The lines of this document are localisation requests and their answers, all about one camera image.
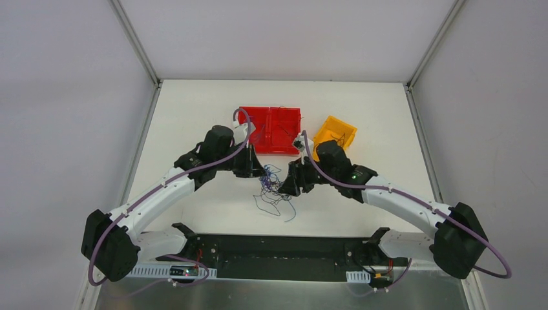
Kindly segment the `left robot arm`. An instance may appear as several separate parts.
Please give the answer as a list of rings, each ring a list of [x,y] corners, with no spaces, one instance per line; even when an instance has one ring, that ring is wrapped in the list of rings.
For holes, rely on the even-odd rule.
[[[146,228],[168,208],[211,181],[219,171],[230,171],[237,178],[258,178],[265,170],[250,142],[253,123],[234,128],[215,125],[193,150],[181,155],[150,189],[108,213],[99,209],[86,219],[82,255],[89,260],[88,280],[93,271],[116,282],[126,277],[137,263],[174,254],[181,261],[196,256],[197,244],[190,231],[176,223],[164,231]]]

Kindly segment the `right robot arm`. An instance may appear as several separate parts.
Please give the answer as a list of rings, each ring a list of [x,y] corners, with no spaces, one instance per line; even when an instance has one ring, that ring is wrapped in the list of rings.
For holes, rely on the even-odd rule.
[[[309,157],[313,142],[300,135],[293,146],[301,157],[288,165],[279,193],[300,196],[316,185],[330,185],[345,198],[385,210],[419,229],[403,233],[378,229],[366,248],[377,265],[397,257],[434,262],[454,278],[465,279],[487,247],[488,238],[472,207],[425,201],[394,186],[368,167],[351,163],[334,140],[319,145],[319,159]]]

